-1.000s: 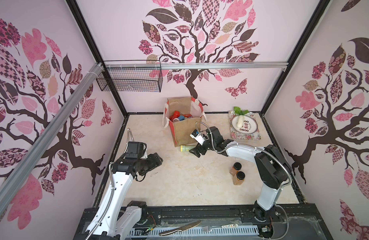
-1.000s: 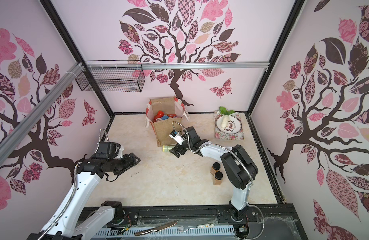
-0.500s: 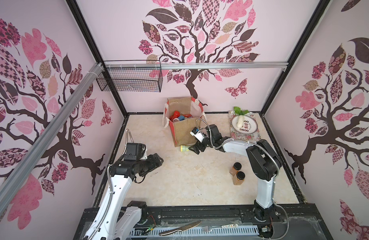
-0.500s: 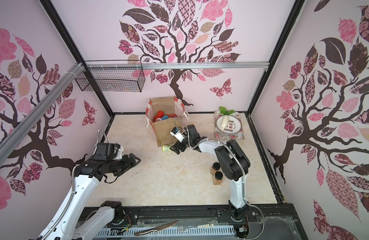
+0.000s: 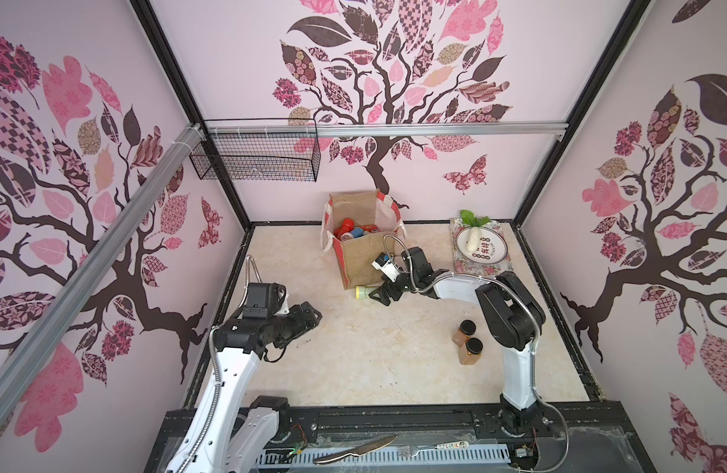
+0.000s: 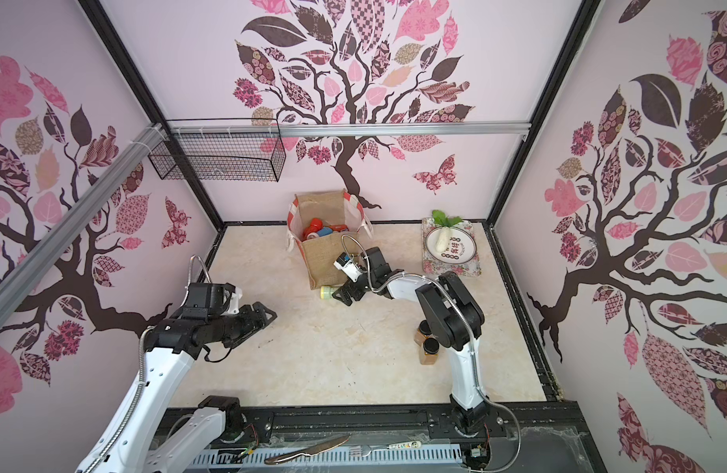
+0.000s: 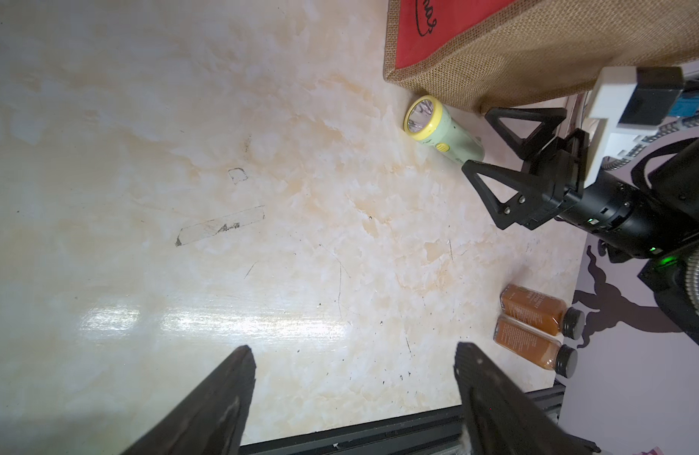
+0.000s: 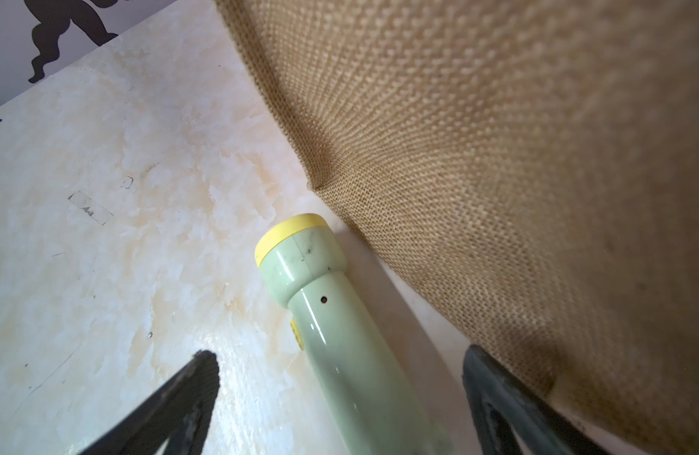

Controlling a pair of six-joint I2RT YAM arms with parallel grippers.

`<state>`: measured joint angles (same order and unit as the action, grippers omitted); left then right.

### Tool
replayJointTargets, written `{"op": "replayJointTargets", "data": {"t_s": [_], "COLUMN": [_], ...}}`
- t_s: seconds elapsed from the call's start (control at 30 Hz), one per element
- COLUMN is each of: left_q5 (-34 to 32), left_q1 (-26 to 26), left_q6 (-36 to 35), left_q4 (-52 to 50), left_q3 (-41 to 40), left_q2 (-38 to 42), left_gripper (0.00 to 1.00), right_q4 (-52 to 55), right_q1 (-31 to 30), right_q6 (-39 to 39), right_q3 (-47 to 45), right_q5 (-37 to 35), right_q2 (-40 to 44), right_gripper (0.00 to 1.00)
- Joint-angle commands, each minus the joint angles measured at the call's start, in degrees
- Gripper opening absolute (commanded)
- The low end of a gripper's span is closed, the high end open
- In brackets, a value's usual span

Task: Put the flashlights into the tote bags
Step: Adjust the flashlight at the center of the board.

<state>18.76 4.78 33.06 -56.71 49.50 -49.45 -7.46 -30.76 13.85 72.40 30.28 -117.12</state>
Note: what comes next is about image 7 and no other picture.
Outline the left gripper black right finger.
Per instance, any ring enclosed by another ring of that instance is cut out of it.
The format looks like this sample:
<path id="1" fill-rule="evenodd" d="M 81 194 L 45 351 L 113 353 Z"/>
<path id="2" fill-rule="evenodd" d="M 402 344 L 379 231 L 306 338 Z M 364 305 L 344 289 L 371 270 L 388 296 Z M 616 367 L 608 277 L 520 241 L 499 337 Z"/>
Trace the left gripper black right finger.
<path id="1" fill-rule="evenodd" d="M 458 344 L 454 374 L 473 454 L 600 452 L 563 431 L 476 344 Z"/>

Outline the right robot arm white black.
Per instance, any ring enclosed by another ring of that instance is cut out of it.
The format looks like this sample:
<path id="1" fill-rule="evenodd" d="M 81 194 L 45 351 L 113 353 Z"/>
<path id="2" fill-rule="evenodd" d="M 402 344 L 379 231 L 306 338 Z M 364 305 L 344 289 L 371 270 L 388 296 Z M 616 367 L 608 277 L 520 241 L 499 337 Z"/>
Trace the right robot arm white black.
<path id="1" fill-rule="evenodd" d="M 645 261 L 639 279 L 699 346 L 699 138 L 648 155 L 666 159 L 652 173 L 642 160 L 629 182 L 601 171 L 587 186 L 590 139 L 580 128 L 556 136 L 566 115 L 563 108 L 490 110 L 486 121 L 523 166 L 468 160 L 463 174 L 499 229 L 533 231 L 556 219 L 597 237 L 612 263 Z"/>

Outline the left gripper left finger black triangular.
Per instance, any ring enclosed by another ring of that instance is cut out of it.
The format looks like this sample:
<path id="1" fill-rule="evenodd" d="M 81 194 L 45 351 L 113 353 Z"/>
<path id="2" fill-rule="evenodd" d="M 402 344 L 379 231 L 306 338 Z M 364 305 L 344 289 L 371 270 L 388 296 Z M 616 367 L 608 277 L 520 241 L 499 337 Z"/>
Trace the left gripper left finger black triangular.
<path id="1" fill-rule="evenodd" d="M 256 383 L 249 346 L 235 349 L 126 454 L 237 454 Z"/>

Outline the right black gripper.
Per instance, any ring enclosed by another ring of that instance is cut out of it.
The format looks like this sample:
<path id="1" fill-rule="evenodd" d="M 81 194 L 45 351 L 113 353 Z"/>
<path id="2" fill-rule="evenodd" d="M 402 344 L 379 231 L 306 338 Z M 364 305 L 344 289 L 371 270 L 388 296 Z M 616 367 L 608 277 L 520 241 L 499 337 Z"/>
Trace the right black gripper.
<path id="1" fill-rule="evenodd" d="M 581 130 L 556 138 L 565 108 L 492 108 L 484 119 L 523 160 L 522 172 L 468 160 L 461 170 L 495 225 L 534 231 L 555 219 L 601 240 L 612 259 L 651 259 L 696 239 L 696 221 L 683 201 L 663 194 L 639 162 L 629 183 L 600 172 L 584 189 L 582 159 L 588 142 Z"/>

